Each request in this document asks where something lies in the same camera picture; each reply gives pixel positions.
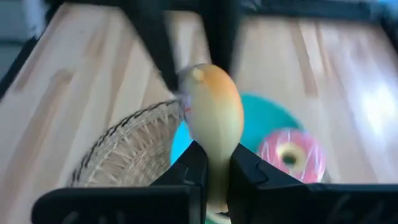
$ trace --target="pink frosting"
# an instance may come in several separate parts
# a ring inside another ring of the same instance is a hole
[[[277,148],[288,142],[298,146],[306,155],[305,167],[299,172],[293,172],[291,167],[287,166],[277,154]],[[326,160],[321,147],[313,137],[300,130],[283,129],[273,132],[262,142],[257,155],[304,183],[319,182],[325,173]]]

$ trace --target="wooden table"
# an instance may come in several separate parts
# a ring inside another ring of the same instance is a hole
[[[168,18],[178,68],[208,62],[197,16]],[[238,88],[296,115],[333,182],[398,181],[398,58],[380,28],[247,18],[239,46]],[[0,223],[28,223],[104,130],[171,97],[117,9],[61,6],[0,103]]]

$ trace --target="teal plate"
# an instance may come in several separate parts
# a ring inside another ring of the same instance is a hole
[[[244,111],[241,144],[254,153],[257,152],[258,146],[271,132],[280,128],[303,128],[287,110],[274,102],[247,93],[241,94],[241,99]],[[174,164],[191,145],[192,141],[186,122],[181,122],[172,143],[171,164]],[[214,224],[214,222],[207,219],[206,224]]]

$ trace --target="toy donut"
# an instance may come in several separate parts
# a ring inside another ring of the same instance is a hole
[[[304,183],[320,182],[326,160],[319,144],[308,133],[283,129],[265,138],[258,156]]]

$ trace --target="woven basket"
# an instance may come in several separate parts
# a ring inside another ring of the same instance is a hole
[[[182,118],[177,100],[152,105],[124,118],[94,143],[67,186],[150,185],[170,167],[170,147]]]

